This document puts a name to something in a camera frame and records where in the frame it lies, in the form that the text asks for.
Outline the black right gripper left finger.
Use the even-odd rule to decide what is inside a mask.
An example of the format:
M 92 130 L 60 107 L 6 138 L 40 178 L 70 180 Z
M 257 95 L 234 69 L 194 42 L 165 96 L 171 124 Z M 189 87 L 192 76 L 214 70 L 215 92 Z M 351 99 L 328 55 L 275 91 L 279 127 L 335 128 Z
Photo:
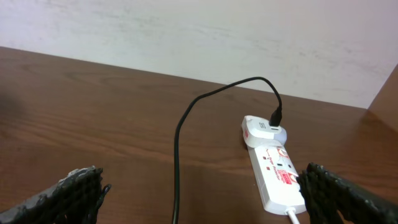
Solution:
M 1 224 L 96 224 L 111 185 L 101 184 L 103 169 L 75 169 L 50 188 L 1 212 Z

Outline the white USB charger adapter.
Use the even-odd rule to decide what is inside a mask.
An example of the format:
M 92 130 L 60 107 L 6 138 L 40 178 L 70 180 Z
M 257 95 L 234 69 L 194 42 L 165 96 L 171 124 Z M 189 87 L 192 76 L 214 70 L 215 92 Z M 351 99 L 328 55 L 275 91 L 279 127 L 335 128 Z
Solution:
M 262 145 L 284 146 L 287 141 L 286 130 L 281 126 L 270 126 L 264 118 L 247 115 L 241 126 L 244 142 L 250 148 Z

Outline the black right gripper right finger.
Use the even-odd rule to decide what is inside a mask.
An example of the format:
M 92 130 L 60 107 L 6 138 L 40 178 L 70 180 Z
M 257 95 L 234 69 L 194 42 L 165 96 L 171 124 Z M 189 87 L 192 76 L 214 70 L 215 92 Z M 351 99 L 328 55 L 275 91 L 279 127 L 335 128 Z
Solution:
M 311 224 L 397 224 L 397 205 L 309 163 L 296 178 Z

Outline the white power strip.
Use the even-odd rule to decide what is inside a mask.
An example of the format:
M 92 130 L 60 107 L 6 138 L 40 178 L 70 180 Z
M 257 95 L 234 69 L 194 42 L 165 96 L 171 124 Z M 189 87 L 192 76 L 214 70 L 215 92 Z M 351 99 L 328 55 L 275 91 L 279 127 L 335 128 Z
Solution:
M 264 210 L 276 215 L 303 213 L 305 201 L 297 182 L 299 176 L 285 147 L 248 147 Z

